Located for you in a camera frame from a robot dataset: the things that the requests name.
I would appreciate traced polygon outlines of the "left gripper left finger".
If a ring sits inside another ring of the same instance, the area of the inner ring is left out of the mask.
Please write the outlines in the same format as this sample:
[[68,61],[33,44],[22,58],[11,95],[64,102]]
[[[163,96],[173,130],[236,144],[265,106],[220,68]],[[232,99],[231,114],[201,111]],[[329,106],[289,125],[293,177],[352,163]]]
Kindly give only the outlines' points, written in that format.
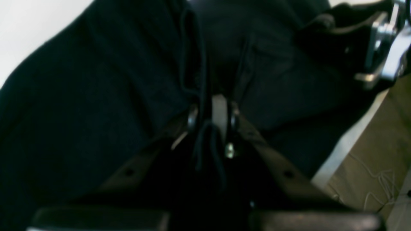
[[169,231],[189,156],[182,144],[197,116],[193,104],[99,188],[67,204],[39,209],[27,230]]

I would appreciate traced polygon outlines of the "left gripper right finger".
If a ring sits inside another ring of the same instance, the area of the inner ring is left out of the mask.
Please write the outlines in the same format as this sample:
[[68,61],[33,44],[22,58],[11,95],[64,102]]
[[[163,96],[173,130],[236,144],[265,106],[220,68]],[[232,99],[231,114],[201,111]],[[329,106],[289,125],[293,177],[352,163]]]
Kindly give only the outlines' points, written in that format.
[[212,122],[223,136],[220,170],[247,231],[383,231],[374,212],[344,206],[314,186],[256,128],[235,102],[212,97]]

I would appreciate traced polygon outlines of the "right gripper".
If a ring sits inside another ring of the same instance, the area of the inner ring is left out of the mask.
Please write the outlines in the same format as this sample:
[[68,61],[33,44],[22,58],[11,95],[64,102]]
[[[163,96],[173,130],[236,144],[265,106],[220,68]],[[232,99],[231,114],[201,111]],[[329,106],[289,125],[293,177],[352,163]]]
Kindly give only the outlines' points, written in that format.
[[311,58],[366,90],[395,83],[410,62],[410,1],[340,3],[299,30],[295,41]]

